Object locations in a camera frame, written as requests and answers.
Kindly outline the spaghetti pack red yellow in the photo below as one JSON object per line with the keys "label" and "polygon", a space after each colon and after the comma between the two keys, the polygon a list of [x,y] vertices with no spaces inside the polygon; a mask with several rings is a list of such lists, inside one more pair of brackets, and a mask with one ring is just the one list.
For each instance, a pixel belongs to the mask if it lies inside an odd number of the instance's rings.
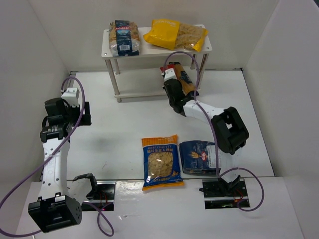
{"label": "spaghetti pack red yellow", "polygon": [[177,80],[182,85],[183,93],[185,95],[193,97],[195,93],[195,84],[192,82],[187,72],[182,67],[182,65],[179,62],[169,62],[167,65],[174,65],[174,70],[177,76]]}

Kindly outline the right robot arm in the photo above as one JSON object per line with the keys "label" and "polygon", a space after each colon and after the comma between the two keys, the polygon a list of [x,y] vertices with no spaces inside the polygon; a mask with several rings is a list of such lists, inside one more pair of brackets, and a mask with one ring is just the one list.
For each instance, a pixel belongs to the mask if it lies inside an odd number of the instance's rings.
{"label": "right robot arm", "polygon": [[209,124],[214,138],[215,170],[218,187],[224,195],[229,195],[235,190],[240,176],[229,182],[222,178],[233,169],[228,169],[224,173],[220,172],[222,168],[219,152],[234,155],[237,150],[245,146],[249,138],[249,132],[238,111],[234,107],[221,109],[201,103],[196,100],[196,93],[184,94],[182,83],[176,77],[164,80],[163,88],[168,96],[170,106],[176,113]]}

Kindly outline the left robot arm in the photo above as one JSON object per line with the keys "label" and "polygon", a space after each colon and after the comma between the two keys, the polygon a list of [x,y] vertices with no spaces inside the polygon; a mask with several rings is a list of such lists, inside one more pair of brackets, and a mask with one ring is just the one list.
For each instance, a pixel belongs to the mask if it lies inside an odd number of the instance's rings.
{"label": "left robot arm", "polygon": [[97,191],[93,174],[76,176],[67,187],[67,156],[70,135],[79,119],[79,106],[72,107],[63,98],[45,102],[47,116],[42,122],[40,139],[46,164],[36,202],[28,205],[28,213],[43,233],[78,225],[82,221],[82,202]]}

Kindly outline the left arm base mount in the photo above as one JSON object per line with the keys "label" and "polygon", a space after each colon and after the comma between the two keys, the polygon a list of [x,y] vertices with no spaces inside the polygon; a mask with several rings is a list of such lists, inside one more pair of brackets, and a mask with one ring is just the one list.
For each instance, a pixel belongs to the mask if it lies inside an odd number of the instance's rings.
{"label": "left arm base mount", "polygon": [[115,181],[97,181],[97,189],[92,196],[86,198],[82,203],[82,211],[93,211],[87,203],[93,204],[103,211],[114,210],[116,182]]}

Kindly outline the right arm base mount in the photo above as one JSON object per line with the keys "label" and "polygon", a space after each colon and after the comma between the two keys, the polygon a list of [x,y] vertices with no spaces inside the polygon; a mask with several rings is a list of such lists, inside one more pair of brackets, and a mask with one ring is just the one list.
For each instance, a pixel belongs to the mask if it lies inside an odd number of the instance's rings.
{"label": "right arm base mount", "polygon": [[237,181],[233,187],[226,187],[221,180],[203,180],[199,191],[203,193],[205,209],[249,208],[249,198],[243,179]]}

